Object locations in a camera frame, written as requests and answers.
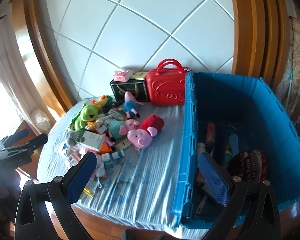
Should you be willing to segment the white plush toy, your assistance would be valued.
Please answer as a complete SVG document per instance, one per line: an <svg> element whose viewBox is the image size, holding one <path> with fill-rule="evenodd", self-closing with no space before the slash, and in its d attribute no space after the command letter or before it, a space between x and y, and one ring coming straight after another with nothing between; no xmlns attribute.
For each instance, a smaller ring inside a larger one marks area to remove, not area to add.
<svg viewBox="0 0 300 240"><path fill-rule="evenodd" d="M104 167L104 162L102 160L102 155L100 154L96 154L96 159L97 159L97 163L96 163L96 169L95 169L95 176L97 178L106 178L106 170Z"/></svg>

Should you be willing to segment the blue dress pig plush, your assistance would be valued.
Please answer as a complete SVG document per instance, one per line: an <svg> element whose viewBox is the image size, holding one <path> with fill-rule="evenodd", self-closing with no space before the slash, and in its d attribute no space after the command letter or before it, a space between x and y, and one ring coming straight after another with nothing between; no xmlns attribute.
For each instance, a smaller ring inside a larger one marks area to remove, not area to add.
<svg viewBox="0 0 300 240"><path fill-rule="evenodd" d="M128 119L132 119L134 117L139 118L139 108L141 106L143 106L143 103L138 102L131 92L125 92L123 111Z"/></svg>

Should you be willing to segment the grey fluffy plush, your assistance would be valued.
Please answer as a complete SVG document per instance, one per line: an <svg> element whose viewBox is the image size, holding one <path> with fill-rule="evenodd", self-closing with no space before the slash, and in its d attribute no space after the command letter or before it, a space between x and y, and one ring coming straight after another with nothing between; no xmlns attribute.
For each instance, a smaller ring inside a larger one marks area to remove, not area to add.
<svg viewBox="0 0 300 240"><path fill-rule="evenodd" d="M73 147L77 145L77 137L78 137L78 132L69 130L65 134L65 143L69 147Z"/></svg>

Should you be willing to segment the red dress pig plush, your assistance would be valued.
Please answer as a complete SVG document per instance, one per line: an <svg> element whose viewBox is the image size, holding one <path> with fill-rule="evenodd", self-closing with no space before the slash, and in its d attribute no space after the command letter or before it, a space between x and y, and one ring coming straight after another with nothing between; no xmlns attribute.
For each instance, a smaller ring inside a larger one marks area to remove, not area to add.
<svg viewBox="0 0 300 240"><path fill-rule="evenodd" d="M137 150L147 148L153 138L161 132L164 124L165 122L161 117L152 114L143 120L138 129L129 131L127 133L127 139Z"/></svg>

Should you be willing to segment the clear plastic bag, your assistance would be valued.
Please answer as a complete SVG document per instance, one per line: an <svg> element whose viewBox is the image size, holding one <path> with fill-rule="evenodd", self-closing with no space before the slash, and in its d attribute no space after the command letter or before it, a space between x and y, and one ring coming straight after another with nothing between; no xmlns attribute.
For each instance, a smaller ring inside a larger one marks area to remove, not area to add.
<svg viewBox="0 0 300 240"><path fill-rule="evenodd" d="M35 110L31 114L31 119L39 130L45 133L50 132L50 119L43 111L41 111L40 109Z"/></svg>

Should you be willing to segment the green frog plush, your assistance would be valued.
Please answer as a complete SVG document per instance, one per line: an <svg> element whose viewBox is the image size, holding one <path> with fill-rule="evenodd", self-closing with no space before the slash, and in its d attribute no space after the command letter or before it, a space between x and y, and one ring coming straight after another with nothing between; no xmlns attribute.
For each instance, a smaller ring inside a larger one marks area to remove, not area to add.
<svg viewBox="0 0 300 240"><path fill-rule="evenodd" d="M99 108L95 104L84 104L82 109L70 122L69 128L73 131L84 129L88 122L93 122L97 119Z"/></svg>

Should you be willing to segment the black gift box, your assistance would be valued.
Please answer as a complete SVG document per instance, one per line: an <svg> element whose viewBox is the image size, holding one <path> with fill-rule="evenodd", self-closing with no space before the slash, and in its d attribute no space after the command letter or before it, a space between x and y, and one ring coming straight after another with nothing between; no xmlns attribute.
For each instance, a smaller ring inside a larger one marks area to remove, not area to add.
<svg viewBox="0 0 300 240"><path fill-rule="evenodd" d="M124 100L125 93L131 92L138 102L150 102L145 80L132 80L119 82L112 80L111 89L117 101Z"/></svg>

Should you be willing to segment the blue plastic storage crate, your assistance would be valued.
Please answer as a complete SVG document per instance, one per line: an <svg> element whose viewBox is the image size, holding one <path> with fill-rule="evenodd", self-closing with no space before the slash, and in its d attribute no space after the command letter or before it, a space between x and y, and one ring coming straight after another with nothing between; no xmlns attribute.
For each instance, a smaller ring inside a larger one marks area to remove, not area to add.
<svg viewBox="0 0 300 240"><path fill-rule="evenodd" d="M178 179L172 206L176 225L210 228L222 206L204 198L197 184L197 145L206 142L207 127L215 126L215 141L208 145L213 158L223 163L229 137L237 135L234 153L264 152L267 179L280 210L300 199L300 140L282 103L263 79L247 76L189 72L185 79L183 132Z"/></svg>

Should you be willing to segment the rolled patterned carpet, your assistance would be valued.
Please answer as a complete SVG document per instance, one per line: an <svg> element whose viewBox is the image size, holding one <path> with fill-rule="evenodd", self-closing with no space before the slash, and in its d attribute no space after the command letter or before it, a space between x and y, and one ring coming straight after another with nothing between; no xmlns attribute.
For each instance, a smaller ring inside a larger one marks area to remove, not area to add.
<svg viewBox="0 0 300 240"><path fill-rule="evenodd" d="M300 20L289 16L288 56L283 77L278 84L275 94L291 112L297 98L300 86Z"/></svg>

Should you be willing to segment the green capped bottle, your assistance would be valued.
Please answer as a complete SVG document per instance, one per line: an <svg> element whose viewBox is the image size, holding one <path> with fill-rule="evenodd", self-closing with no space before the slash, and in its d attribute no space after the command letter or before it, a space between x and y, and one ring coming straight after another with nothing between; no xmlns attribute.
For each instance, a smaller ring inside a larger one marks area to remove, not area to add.
<svg viewBox="0 0 300 240"><path fill-rule="evenodd" d="M113 159L120 159L125 157L125 153L123 151L116 151L111 154Z"/></svg>

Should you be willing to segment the black cap with lettering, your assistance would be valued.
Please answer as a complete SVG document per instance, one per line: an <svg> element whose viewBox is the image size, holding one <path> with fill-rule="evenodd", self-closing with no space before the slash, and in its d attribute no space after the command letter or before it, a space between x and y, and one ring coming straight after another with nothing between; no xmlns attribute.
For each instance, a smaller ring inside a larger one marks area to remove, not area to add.
<svg viewBox="0 0 300 240"><path fill-rule="evenodd" d="M267 160L262 150L240 152L229 161L226 169L247 183L262 183L267 178Z"/></svg>

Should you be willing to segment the small pink tissue pack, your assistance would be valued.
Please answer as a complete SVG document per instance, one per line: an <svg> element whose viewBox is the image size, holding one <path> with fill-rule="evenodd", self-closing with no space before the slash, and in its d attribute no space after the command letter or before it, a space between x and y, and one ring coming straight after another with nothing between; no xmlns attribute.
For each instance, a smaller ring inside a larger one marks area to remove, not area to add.
<svg viewBox="0 0 300 240"><path fill-rule="evenodd" d="M117 82L127 82L132 76L133 72L131 70L115 70L113 80Z"/></svg>

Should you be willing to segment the orange green duck plush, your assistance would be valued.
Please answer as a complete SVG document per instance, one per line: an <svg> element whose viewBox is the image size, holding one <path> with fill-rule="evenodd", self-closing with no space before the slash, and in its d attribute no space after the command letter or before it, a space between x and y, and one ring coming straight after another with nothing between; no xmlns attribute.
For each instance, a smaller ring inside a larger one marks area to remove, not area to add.
<svg viewBox="0 0 300 240"><path fill-rule="evenodd" d="M91 101L91 103L93 105L96 105L98 107L98 109L103 109L103 108L106 108L110 105L112 105L113 103L113 98L109 95L103 95L101 96L99 99L93 99Z"/></svg>

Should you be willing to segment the white green carton box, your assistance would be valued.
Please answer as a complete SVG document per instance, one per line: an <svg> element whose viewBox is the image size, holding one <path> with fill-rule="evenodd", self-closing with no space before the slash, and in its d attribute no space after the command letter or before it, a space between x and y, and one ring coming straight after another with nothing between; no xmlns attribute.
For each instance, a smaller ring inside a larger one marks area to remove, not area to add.
<svg viewBox="0 0 300 240"><path fill-rule="evenodd" d="M76 141L89 149L100 151L105 138L97 133L82 129L78 133Z"/></svg>

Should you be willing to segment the gold flat box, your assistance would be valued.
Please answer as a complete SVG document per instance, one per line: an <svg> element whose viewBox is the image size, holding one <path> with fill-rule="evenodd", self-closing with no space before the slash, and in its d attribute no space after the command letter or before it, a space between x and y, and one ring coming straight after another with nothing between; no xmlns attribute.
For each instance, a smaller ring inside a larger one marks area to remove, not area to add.
<svg viewBox="0 0 300 240"><path fill-rule="evenodd" d="M147 72L136 72L132 75L132 80L146 80Z"/></svg>

